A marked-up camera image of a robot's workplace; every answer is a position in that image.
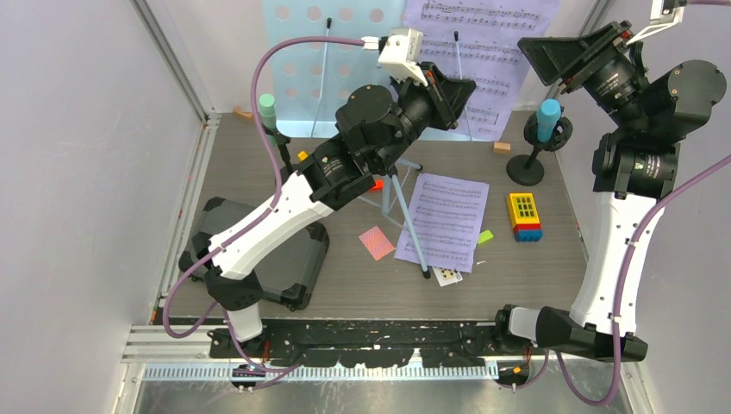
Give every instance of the black music stand base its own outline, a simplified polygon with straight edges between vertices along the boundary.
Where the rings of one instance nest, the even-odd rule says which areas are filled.
[[[508,161],[508,166],[505,167],[505,170],[508,172],[508,177],[517,184],[525,186],[537,185],[543,180],[543,164],[538,160],[533,160],[530,167],[526,168],[528,158],[530,158],[530,155],[516,155]]]

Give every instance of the pink card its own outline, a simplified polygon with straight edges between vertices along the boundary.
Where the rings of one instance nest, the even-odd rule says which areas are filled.
[[[388,253],[396,250],[378,226],[360,235],[359,239],[375,260],[379,260]]]

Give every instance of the gray table surface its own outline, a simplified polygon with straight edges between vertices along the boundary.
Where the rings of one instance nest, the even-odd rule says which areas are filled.
[[[492,319],[505,304],[534,308],[551,305],[568,310],[581,286],[586,264],[556,157],[546,153],[539,156],[546,177],[535,187],[521,187],[505,173],[510,156],[530,152],[522,139],[528,115],[514,112],[503,134],[503,141],[512,144],[511,155],[492,153],[489,142],[444,141],[417,141],[404,155],[407,160],[423,164],[425,173],[490,184],[483,229],[491,230],[495,238],[477,247],[475,262],[484,263],[466,274],[464,281],[439,287],[435,278],[425,280],[417,265],[394,259],[393,253],[375,261],[358,236],[379,226],[396,246],[401,230],[381,216],[378,208],[356,200],[322,221],[331,243],[308,308],[290,312],[282,305],[261,302],[261,316],[485,320]],[[322,141],[294,140],[290,144],[292,157]],[[414,183],[412,172],[404,183],[407,199]],[[255,129],[233,115],[225,115],[216,134],[197,210],[216,196],[259,205],[271,196],[273,188],[272,168]],[[534,194],[544,233],[541,241],[518,243],[513,238],[506,207],[511,192]],[[393,216],[399,222],[403,220],[397,207]],[[186,282],[175,297],[171,315],[199,316],[210,301],[203,283]]]

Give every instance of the black stand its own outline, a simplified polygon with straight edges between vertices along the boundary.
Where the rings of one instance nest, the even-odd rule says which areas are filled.
[[[523,128],[523,138],[527,143],[533,145],[533,152],[530,155],[516,155],[505,167],[508,177],[517,184],[531,186],[543,180],[543,164],[536,158],[541,151],[557,151],[561,149],[571,138],[573,126],[566,117],[561,117],[553,129],[551,139],[546,142],[538,141],[538,118],[535,113],[531,115]]]
[[[282,162],[284,162],[284,167],[279,171],[279,173],[282,174],[282,184],[284,184],[287,179],[295,172],[294,166],[292,165],[290,150],[287,148],[287,145],[292,142],[292,139],[276,129],[270,129],[263,124],[262,127],[264,127],[264,132],[266,132],[267,135],[273,136],[274,141],[277,143],[279,157],[282,159]]]

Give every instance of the sheet music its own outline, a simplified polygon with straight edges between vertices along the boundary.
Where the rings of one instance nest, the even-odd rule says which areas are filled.
[[[489,189],[476,181],[419,174],[409,214],[429,266],[472,271]],[[394,257],[419,263],[406,224],[403,228]]]
[[[540,37],[560,0],[408,0],[403,24],[424,33],[420,60],[459,77],[454,31],[459,31],[462,76],[477,82],[455,132],[500,139],[530,64],[518,49],[522,37]]]

